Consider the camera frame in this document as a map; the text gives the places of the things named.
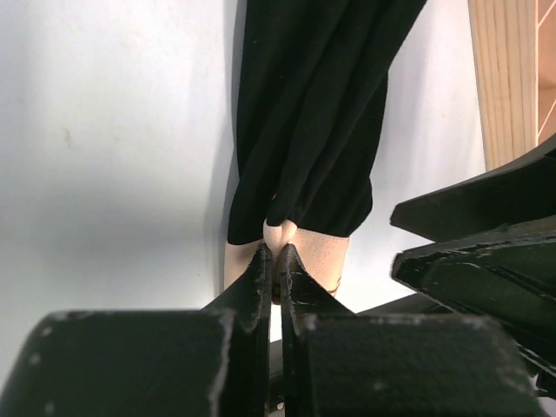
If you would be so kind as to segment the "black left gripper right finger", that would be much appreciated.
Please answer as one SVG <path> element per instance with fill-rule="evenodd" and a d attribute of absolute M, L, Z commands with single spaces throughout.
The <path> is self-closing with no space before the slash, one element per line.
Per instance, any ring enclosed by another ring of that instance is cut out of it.
<path fill-rule="evenodd" d="M 540 416 L 513 340 L 495 321 L 461 314 L 345 308 L 280 254 L 288 416 Z"/>

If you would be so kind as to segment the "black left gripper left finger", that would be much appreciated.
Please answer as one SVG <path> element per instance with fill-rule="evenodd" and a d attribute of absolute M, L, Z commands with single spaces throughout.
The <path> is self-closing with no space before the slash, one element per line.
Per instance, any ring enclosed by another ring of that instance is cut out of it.
<path fill-rule="evenodd" d="M 11 416 L 265 416 L 271 254 L 199 310 L 46 315 L 8 379 Z"/>

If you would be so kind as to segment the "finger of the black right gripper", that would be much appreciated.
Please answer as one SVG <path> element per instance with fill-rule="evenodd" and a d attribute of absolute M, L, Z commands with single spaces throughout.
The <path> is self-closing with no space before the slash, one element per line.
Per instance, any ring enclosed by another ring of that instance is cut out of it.
<path fill-rule="evenodd" d="M 462 314 L 498 321 L 521 353 L 555 371 L 555 233 L 497 230 L 397 254 L 392 278 Z"/>
<path fill-rule="evenodd" d="M 555 214 L 555 137 L 464 182 L 401 202 L 390 224 L 433 242 Z"/>

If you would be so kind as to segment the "black underwear beige waistband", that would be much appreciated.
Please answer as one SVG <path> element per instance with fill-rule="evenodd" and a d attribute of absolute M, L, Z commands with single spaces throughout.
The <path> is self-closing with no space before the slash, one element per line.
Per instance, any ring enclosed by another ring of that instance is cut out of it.
<path fill-rule="evenodd" d="M 388 71 L 422 1 L 250 1 L 236 111 L 226 286 L 257 247 L 295 246 L 330 294 L 373 207 Z"/>

